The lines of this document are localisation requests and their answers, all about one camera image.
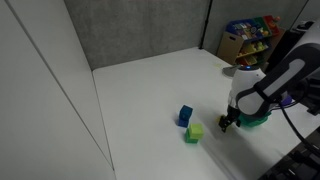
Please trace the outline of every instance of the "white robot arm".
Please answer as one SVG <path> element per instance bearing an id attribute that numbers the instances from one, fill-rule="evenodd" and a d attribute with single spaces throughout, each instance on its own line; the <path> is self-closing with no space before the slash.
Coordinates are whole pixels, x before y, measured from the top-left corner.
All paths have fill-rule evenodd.
<path id="1" fill-rule="evenodd" d="M 219 122 L 222 131 L 233 122 L 240 126 L 240 113 L 250 118 L 264 117 L 286 97 L 290 86 L 317 72 L 319 67 L 320 20 L 267 75 L 254 66 L 242 66 L 236 71 L 229 94 L 228 115 Z"/>

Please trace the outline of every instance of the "white table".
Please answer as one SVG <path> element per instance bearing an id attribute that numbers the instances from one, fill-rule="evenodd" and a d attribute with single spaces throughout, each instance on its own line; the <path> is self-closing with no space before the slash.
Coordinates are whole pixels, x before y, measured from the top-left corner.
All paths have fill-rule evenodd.
<path id="1" fill-rule="evenodd" d="M 299 143 L 280 111 L 222 133 L 215 119 L 226 114 L 226 66 L 192 48 L 94 71 L 118 180 L 257 179 Z M 175 124 L 184 104 L 194 109 L 191 123 L 204 125 L 197 145 Z M 306 109 L 287 110 L 303 136 L 320 125 Z"/>

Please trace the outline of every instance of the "green cube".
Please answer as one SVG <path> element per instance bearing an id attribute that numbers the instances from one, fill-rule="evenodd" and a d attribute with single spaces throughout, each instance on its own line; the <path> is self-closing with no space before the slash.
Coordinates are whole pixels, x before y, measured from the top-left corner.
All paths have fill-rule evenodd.
<path id="1" fill-rule="evenodd" d="M 203 129 L 201 124 L 190 124 L 189 133 L 191 139 L 201 139 L 203 137 Z"/>
<path id="2" fill-rule="evenodd" d="M 187 129 L 187 131 L 186 131 L 186 143 L 190 143 L 190 144 L 197 144 L 198 143 L 198 139 L 191 139 L 190 138 L 189 129 Z"/>

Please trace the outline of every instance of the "toy block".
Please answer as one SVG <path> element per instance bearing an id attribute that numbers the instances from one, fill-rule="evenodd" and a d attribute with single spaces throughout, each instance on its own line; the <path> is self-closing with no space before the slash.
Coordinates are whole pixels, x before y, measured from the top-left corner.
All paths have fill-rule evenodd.
<path id="1" fill-rule="evenodd" d="M 183 119 L 178 120 L 178 126 L 187 128 L 188 125 L 189 125 L 189 120 L 183 120 Z"/>
<path id="2" fill-rule="evenodd" d="M 179 119 L 189 120 L 191 117 L 192 111 L 193 109 L 191 107 L 183 105 L 183 107 L 180 110 Z"/>
<path id="3" fill-rule="evenodd" d="M 189 129 L 187 129 L 185 136 L 186 136 L 186 143 L 190 143 L 190 144 L 197 144 L 198 143 L 198 139 L 191 139 L 190 138 Z"/>
<path id="4" fill-rule="evenodd" d="M 203 137 L 203 129 L 201 124 L 190 124 L 189 133 L 191 139 L 201 139 Z"/>

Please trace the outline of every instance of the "white wall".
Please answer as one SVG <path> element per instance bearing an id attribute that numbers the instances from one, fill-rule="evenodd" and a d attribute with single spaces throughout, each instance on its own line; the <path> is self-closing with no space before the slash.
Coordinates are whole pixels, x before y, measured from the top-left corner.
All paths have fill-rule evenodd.
<path id="1" fill-rule="evenodd" d="M 92 77 L 63 0 L 8 0 L 112 165 Z"/>
<path id="2" fill-rule="evenodd" d="M 115 180 L 4 1 L 0 25 L 0 179 Z"/>
<path id="3" fill-rule="evenodd" d="M 318 18 L 320 18 L 319 8 L 319 0 L 309 0 L 292 27 L 297 27 L 297 25 L 300 24 L 301 21 L 317 20 Z"/>

